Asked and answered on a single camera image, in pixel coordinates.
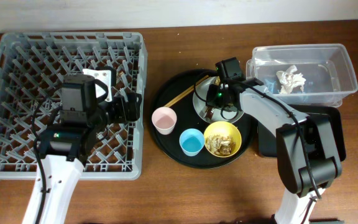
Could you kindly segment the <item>gold snack wrapper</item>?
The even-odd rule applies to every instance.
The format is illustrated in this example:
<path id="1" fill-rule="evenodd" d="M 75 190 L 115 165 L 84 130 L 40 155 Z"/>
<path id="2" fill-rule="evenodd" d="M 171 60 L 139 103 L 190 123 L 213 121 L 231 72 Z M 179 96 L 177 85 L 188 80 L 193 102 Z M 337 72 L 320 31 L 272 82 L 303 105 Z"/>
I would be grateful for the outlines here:
<path id="1" fill-rule="evenodd" d="M 217 77 L 214 81 L 214 84 L 215 85 L 219 85 L 220 84 L 220 78 Z M 212 106 L 207 106 L 206 107 L 206 111 L 205 111 L 205 114 L 204 114 L 204 118 L 207 120 L 207 121 L 211 121 L 212 120 L 212 117 L 213 117 L 213 114 L 214 114 L 214 108 Z"/>

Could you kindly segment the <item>pink cup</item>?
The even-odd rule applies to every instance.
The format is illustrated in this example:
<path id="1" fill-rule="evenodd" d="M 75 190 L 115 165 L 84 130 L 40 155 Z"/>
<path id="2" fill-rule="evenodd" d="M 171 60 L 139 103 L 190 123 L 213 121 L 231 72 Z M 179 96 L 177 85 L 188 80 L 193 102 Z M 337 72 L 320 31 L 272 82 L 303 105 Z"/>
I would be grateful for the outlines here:
<path id="1" fill-rule="evenodd" d="M 159 107 L 152 113 L 152 124 L 160 134 L 170 134 L 176 122 L 177 114 L 169 107 Z"/>

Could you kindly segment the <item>blue cup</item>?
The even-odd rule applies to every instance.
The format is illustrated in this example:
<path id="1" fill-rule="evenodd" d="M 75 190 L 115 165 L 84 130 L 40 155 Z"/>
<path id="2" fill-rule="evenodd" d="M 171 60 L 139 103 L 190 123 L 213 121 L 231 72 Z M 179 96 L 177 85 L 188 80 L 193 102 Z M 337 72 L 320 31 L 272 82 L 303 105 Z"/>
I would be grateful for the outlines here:
<path id="1" fill-rule="evenodd" d="M 204 148 L 204 135 L 198 129 L 186 129 L 181 133 L 179 143 L 183 153 L 193 157 Z"/>

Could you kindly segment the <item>white tissue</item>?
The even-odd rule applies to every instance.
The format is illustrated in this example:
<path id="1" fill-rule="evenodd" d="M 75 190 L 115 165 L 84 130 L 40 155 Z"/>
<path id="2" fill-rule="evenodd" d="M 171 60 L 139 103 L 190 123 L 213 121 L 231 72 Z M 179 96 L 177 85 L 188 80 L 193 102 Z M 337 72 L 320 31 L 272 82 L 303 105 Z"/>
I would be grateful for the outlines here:
<path id="1" fill-rule="evenodd" d="M 277 71 L 276 76 L 281 84 L 279 94 L 290 94 L 294 89 L 299 88 L 300 91 L 304 92 L 304 85 L 306 79 L 302 73 L 295 73 L 298 71 L 296 65 L 291 65 L 285 71 Z"/>

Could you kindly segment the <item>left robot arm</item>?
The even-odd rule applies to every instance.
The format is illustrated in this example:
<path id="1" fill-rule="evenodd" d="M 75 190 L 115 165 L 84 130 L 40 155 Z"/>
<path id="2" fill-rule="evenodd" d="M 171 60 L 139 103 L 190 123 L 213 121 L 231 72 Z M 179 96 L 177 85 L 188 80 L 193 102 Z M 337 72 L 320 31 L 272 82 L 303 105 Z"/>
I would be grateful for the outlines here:
<path id="1" fill-rule="evenodd" d="M 91 75 L 65 77 L 59 90 L 62 105 L 35 135 L 37 175 L 24 223 L 63 223 L 91 150 L 100 142 L 98 133 L 140 118 L 141 94 L 130 92 L 108 102 L 108 86 Z"/>

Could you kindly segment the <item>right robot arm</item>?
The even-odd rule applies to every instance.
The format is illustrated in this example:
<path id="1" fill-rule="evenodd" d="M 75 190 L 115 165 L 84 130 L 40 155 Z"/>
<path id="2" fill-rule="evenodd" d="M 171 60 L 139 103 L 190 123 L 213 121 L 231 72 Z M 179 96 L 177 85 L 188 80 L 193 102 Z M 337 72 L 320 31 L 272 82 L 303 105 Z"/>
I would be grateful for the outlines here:
<path id="1" fill-rule="evenodd" d="M 316 202 L 342 174 L 346 158 L 339 110 L 327 106 L 292 106 L 278 99 L 257 78 L 245 79 L 235 57 L 216 63 L 220 84 L 206 102 L 235 108 L 255 118 L 274 137 L 278 173 L 285 186 L 274 223 L 309 223 Z"/>

